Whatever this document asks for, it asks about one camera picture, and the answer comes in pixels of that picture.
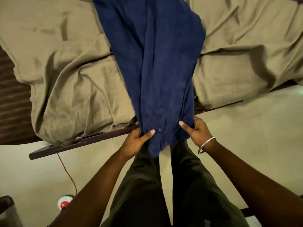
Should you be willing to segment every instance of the forearm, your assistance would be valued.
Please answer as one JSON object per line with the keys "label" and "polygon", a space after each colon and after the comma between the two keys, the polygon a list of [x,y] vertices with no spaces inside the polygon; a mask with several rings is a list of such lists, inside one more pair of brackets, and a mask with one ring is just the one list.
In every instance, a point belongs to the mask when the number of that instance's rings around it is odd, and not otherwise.
{"label": "forearm", "polygon": [[99,226],[127,158],[117,151],[50,225]]}
{"label": "forearm", "polygon": [[303,199],[216,141],[210,142],[205,151],[222,168],[263,226],[303,226]]}

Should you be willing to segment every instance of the dark green pants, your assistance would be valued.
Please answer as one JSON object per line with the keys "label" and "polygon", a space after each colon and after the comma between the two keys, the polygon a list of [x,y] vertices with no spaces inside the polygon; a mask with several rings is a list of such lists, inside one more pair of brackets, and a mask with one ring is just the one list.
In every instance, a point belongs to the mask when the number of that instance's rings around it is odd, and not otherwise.
{"label": "dark green pants", "polygon": [[[171,157],[174,227],[249,226],[186,141],[171,146]],[[145,146],[127,171],[112,202],[110,216],[101,226],[170,226],[159,158],[150,158]]]}

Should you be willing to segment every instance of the tiled floor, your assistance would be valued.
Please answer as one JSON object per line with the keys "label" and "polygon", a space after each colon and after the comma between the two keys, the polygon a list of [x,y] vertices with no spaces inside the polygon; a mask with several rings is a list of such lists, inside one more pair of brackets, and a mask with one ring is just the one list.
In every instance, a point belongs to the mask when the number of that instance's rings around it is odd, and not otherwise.
{"label": "tiled floor", "polygon": [[[296,194],[303,194],[302,111],[303,86],[294,86],[206,112],[199,117],[205,120],[221,144],[248,164]],[[78,190],[120,147],[125,137],[60,154]],[[188,143],[197,152],[192,141]],[[29,160],[28,154],[41,146],[41,143],[0,146],[0,196],[13,197],[26,227],[50,224],[59,213],[57,200],[63,195],[74,194],[73,184],[57,155]],[[245,202],[219,166],[207,154],[199,157],[231,202],[245,208]],[[113,194],[130,164],[131,160],[123,168]],[[172,171],[168,148],[160,154],[160,165],[165,199],[172,217]]]}

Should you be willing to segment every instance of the navy blue shirt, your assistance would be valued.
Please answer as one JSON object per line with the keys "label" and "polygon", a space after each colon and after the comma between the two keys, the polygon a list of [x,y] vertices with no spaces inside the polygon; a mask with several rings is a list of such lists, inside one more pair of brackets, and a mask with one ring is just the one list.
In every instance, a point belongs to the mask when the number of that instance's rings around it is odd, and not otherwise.
{"label": "navy blue shirt", "polygon": [[192,75],[205,40],[201,19],[183,0],[93,0],[122,72],[151,157],[188,139],[194,123]]}

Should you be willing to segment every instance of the person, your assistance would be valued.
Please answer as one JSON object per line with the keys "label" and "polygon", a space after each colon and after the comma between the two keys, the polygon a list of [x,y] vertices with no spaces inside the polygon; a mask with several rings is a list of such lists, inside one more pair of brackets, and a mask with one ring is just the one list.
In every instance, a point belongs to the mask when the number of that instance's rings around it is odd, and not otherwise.
{"label": "person", "polygon": [[[212,135],[195,117],[195,128],[180,126],[201,147]],[[50,225],[99,226],[124,164],[136,155],[101,226],[171,226],[159,171],[159,158],[149,157],[144,144],[154,130],[140,137],[133,130]],[[261,174],[212,139],[203,151],[222,168],[262,226],[303,226],[303,199]],[[173,226],[249,226],[241,211],[218,188],[215,180],[187,145],[171,146],[173,173]]]}

